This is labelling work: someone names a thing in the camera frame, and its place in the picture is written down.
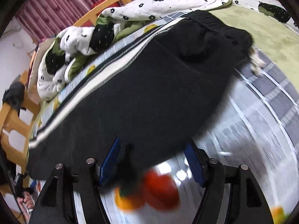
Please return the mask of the person's left hand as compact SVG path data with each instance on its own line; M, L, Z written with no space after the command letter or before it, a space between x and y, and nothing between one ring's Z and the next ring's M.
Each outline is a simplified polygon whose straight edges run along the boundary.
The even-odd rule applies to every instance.
M22 193L22 195L23 197L17 198L17 203L23 214L29 215L33 211L34 201L29 192L25 191Z

